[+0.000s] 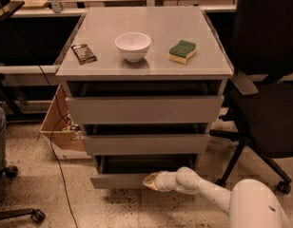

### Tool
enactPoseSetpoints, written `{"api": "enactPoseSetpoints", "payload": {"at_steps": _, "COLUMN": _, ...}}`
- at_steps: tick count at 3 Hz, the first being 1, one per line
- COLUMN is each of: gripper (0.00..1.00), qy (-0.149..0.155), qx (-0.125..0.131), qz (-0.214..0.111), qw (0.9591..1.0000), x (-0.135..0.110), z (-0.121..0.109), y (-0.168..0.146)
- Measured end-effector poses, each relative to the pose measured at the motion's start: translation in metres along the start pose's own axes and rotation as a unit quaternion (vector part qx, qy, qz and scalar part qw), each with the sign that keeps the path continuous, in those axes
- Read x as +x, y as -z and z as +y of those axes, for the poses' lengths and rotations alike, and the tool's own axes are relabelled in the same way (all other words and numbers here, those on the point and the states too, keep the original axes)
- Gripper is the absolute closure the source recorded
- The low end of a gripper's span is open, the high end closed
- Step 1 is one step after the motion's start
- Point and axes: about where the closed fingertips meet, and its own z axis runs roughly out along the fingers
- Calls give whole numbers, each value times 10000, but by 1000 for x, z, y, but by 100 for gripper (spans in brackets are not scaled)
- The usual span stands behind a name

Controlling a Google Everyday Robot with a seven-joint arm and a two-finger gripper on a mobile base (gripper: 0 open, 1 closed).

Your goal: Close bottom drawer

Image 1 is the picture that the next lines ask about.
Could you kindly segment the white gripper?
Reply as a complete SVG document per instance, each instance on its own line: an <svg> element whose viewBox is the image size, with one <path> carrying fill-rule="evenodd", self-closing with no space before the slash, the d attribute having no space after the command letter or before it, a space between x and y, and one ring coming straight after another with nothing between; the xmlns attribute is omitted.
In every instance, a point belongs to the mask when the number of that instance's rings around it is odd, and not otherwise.
<svg viewBox="0 0 293 228"><path fill-rule="evenodd" d="M175 172L163 171L147 175L143 179L143 185L155 191L169 192L176 190L178 182L176 180Z"/></svg>

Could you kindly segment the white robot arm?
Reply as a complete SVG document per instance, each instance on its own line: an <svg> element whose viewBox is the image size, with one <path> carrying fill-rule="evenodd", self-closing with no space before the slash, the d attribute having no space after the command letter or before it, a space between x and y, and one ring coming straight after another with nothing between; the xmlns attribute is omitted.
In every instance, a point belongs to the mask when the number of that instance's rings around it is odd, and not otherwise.
<svg viewBox="0 0 293 228"><path fill-rule="evenodd" d="M291 228L275 194L257 180L241 180L227 190L181 167L176 172L152 173L143 185L159 192L200 193L229 216L229 228Z"/></svg>

